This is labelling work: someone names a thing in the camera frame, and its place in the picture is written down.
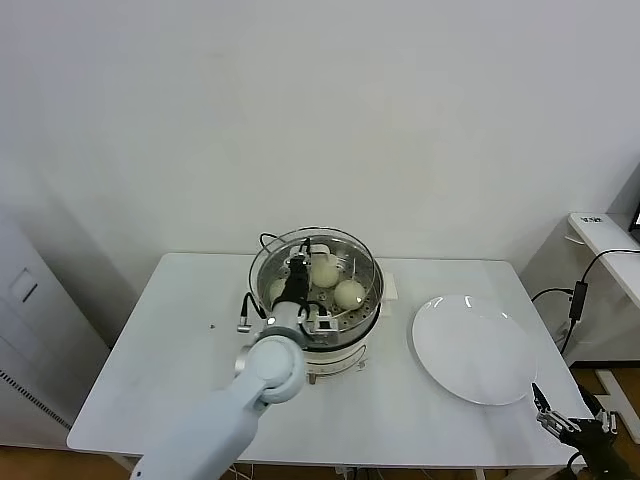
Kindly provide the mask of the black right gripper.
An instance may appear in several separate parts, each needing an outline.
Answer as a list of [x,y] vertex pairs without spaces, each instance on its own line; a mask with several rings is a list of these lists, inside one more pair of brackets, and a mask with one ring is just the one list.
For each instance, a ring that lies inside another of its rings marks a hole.
[[617,435],[617,420],[614,412],[606,410],[598,398],[578,385],[584,404],[591,418],[575,419],[576,427],[565,429],[563,417],[553,410],[536,383],[532,383],[533,402],[537,409],[536,419],[548,433],[559,438],[560,442],[574,447],[574,453],[566,469],[574,478],[573,462],[581,457],[593,479],[624,479],[625,460],[614,449]]

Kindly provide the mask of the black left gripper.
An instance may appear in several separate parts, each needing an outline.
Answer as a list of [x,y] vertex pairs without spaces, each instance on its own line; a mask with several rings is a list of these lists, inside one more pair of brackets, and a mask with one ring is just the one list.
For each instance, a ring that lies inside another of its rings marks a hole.
[[306,300],[309,292],[309,268],[311,263],[311,239],[305,238],[299,247],[299,256],[292,254],[284,261],[284,267],[289,269],[289,276],[285,280],[281,300]]

